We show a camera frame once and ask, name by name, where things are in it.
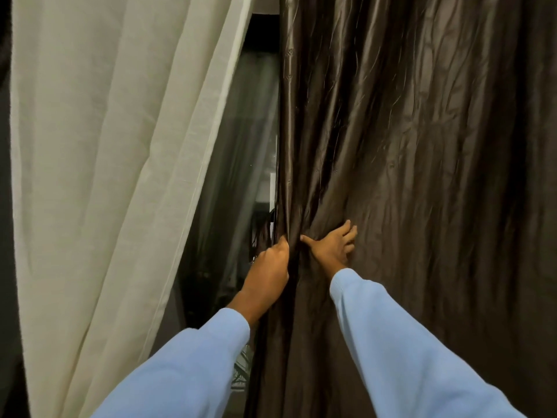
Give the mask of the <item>glass window pane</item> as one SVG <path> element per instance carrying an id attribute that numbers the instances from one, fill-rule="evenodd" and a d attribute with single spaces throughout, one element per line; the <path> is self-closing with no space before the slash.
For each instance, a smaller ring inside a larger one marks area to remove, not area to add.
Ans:
<path id="1" fill-rule="evenodd" d="M 240 290 L 274 209 L 280 17 L 254 13 L 233 74 L 184 253 L 151 354 Z"/>

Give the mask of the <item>person's right forearm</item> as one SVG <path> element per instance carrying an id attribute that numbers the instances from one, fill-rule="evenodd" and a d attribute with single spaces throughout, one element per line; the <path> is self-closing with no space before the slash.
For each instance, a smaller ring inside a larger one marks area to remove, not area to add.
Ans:
<path id="1" fill-rule="evenodd" d="M 384 286 L 345 268 L 330 294 L 377 418 L 526 418 Z"/>

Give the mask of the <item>person's left hand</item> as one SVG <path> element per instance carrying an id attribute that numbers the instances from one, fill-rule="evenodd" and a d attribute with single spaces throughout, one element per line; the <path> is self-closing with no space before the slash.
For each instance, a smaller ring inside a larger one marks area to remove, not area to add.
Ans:
<path id="1" fill-rule="evenodd" d="M 254 260 L 241 293 L 255 304 L 260 314 L 270 308 L 286 287 L 289 279 L 289 256 L 277 255 L 270 247 Z"/>

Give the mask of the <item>dark brown satin curtain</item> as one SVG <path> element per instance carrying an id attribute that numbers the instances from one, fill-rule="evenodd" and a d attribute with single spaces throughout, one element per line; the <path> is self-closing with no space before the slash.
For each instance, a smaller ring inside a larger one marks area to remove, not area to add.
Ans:
<path id="1" fill-rule="evenodd" d="M 557 418 L 557 0 L 280 0 L 275 235 L 245 418 L 375 418 L 300 243 L 350 264 L 528 418 Z"/>

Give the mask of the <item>white sheer curtain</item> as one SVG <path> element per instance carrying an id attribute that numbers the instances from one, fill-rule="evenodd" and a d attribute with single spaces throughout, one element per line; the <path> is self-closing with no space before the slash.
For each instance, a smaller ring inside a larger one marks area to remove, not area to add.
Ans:
<path id="1" fill-rule="evenodd" d="M 32 418 L 89 418 L 150 355 L 252 0 L 12 0 L 19 318 Z"/>

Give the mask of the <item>person's left forearm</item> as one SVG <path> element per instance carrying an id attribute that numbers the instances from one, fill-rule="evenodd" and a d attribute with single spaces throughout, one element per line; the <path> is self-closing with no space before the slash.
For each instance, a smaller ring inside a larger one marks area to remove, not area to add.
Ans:
<path id="1" fill-rule="evenodd" d="M 265 298 L 242 290 L 200 329 L 185 329 L 126 377 L 91 418 L 222 418 L 234 364 Z"/>

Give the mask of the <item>person's right hand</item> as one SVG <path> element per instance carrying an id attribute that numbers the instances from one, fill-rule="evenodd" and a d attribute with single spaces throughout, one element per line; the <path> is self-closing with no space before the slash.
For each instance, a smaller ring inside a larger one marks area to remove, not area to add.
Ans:
<path id="1" fill-rule="evenodd" d="M 315 239 L 318 243 L 310 248 L 312 255 L 324 271 L 325 276 L 331 281 L 334 275 L 348 267 L 349 254 L 354 251 L 354 244 L 345 244 L 344 235 L 352 228 L 352 223 L 347 220 L 340 227 L 330 231 L 323 239 Z"/>

